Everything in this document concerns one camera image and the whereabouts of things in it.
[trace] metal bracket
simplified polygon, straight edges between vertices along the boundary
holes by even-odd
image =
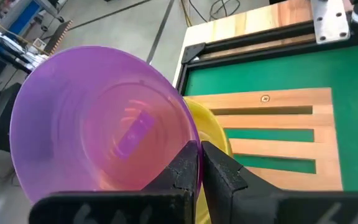
[[[342,0],[311,0],[317,44],[328,44],[350,38]]]
[[[183,56],[181,58],[181,63],[188,63],[192,61],[195,57],[197,57],[205,48],[205,43],[195,44],[191,46],[187,46],[185,51],[183,52]]]

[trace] yellow bowl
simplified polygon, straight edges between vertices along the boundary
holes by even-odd
[[[186,104],[190,109],[191,115],[196,123],[198,136],[202,141],[209,141],[225,152],[227,155],[232,156],[231,148],[223,128],[218,123],[214,114],[201,104],[185,98]],[[205,199],[204,187],[201,186],[201,191],[198,196],[196,205],[196,223],[205,224],[211,223],[209,218],[208,206]]]

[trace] metal plate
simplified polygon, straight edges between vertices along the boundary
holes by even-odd
[[[350,37],[342,0],[311,0],[317,44],[347,40]]]

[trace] green surface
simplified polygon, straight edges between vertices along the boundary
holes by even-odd
[[[358,46],[197,70],[186,95],[319,87],[333,91],[344,190],[358,190]]]
[[[228,138],[313,142],[311,129],[225,129]]]
[[[282,159],[242,155],[234,155],[234,158],[244,166],[269,168],[276,170],[289,170],[304,172],[308,174],[316,173],[316,163],[314,162],[314,160]]]

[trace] concrete floor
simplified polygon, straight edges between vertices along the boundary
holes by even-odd
[[[269,3],[268,0],[240,1],[241,6],[236,13],[266,6]],[[66,34],[58,51],[81,45],[103,45],[124,50],[146,60],[167,10],[169,0],[150,0],[128,10],[80,26],[139,2],[142,1],[68,0],[60,14],[66,20],[74,21],[74,29]],[[209,9],[213,2],[214,0],[193,0],[194,5],[207,19],[209,19]],[[233,7],[235,7],[233,2],[227,4],[229,12]],[[193,9],[190,11],[190,17],[194,24],[203,22]],[[33,26],[26,38],[33,40],[36,37],[48,37],[55,32],[60,23],[46,15],[43,24],[49,26],[48,32],[43,33],[40,26],[36,25]],[[186,23],[180,1],[175,0],[152,59],[152,66],[170,82],[173,80],[185,31]],[[11,66],[7,66],[0,75],[0,90],[15,82],[23,83],[25,76],[24,72],[16,71]],[[5,177],[11,169],[10,154],[0,152],[0,177]],[[0,224],[27,223],[31,204],[18,184],[14,175],[0,183]]]

